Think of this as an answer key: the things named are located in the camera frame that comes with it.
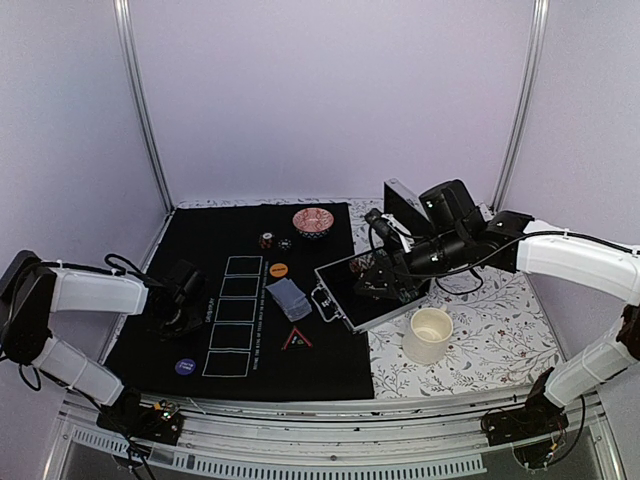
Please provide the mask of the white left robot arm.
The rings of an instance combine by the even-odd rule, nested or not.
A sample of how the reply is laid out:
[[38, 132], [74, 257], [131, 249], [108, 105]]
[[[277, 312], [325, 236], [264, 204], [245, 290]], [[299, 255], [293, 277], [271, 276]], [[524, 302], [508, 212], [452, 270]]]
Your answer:
[[162, 279], [117, 254], [107, 255], [105, 262], [105, 268], [97, 268], [19, 251], [1, 277], [1, 354], [110, 407], [116, 424], [138, 434], [149, 423], [146, 408], [123, 395], [126, 387], [114, 373], [56, 337], [49, 318], [59, 312], [143, 315], [160, 339], [178, 338], [202, 323], [194, 308], [206, 277], [184, 260]]

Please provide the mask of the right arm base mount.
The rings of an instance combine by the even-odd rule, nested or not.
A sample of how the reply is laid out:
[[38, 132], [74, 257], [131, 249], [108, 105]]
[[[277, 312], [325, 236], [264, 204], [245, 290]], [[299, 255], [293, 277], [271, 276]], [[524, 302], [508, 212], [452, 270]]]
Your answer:
[[510, 410], [496, 409], [487, 412], [480, 420], [481, 431], [490, 446], [513, 443], [535, 438], [544, 434], [557, 435], [537, 445], [516, 447], [514, 457], [527, 470], [549, 467], [565, 437], [569, 426], [563, 407], [548, 400], [546, 381], [554, 368], [549, 368], [535, 381], [524, 404]]

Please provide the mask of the red triangular all-in marker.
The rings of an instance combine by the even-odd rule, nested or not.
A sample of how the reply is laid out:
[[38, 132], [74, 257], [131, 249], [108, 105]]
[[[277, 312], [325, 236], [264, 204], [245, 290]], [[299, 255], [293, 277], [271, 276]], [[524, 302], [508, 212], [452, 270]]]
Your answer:
[[293, 326], [284, 341], [281, 350], [290, 351], [295, 349], [310, 349], [312, 347], [313, 343], [299, 330], [298, 327]]

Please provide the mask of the orange big blind button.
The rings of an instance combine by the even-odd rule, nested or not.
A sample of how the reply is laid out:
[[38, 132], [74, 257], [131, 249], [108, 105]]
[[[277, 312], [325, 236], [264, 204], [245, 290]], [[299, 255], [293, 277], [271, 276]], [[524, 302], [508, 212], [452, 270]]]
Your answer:
[[284, 263], [274, 263], [269, 268], [269, 274], [273, 278], [283, 278], [287, 275], [288, 272], [289, 272], [289, 268]]

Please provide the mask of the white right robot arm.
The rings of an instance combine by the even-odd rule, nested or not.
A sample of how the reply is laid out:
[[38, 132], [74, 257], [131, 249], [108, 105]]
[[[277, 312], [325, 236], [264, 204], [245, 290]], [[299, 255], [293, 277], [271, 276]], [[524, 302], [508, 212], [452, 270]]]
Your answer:
[[533, 216], [501, 211], [485, 219], [465, 184], [441, 183], [419, 197], [423, 233], [390, 213], [369, 211], [374, 263], [356, 283], [362, 296], [409, 302], [422, 285], [477, 267], [542, 274], [610, 294], [624, 301], [619, 319], [595, 343], [542, 374], [530, 391], [517, 427], [537, 436], [556, 412], [639, 361], [639, 249], [554, 227]]

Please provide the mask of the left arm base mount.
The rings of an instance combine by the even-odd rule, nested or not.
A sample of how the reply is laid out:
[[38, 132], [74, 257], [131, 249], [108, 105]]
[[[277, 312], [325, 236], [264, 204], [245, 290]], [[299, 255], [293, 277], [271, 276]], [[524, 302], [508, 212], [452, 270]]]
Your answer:
[[126, 438], [176, 446], [184, 417], [174, 402], [160, 400], [145, 406], [141, 403], [139, 391], [125, 388], [113, 405], [100, 406], [96, 424]]

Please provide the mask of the blue playing card deck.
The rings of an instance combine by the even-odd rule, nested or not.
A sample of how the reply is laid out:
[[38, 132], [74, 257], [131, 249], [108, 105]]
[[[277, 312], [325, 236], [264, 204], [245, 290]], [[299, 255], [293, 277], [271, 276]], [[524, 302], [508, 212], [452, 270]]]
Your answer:
[[299, 321], [312, 312], [306, 294], [291, 279], [282, 278], [267, 285], [266, 290], [291, 322]]

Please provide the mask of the purple small blind button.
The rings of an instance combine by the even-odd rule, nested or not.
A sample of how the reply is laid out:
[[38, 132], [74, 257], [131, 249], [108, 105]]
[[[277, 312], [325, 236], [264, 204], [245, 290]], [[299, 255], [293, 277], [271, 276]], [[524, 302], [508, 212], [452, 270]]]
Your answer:
[[196, 370], [196, 362], [191, 358], [184, 358], [176, 362], [175, 372], [180, 376], [189, 376]]

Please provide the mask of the black poker chip stack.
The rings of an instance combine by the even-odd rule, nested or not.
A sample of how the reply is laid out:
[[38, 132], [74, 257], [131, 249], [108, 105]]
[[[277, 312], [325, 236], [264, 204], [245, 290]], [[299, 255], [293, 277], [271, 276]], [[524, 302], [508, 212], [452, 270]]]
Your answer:
[[278, 248], [282, 252], [291, 252], [292, 251], [292, 242], [289, 239], [281, 239], [278, 242]]

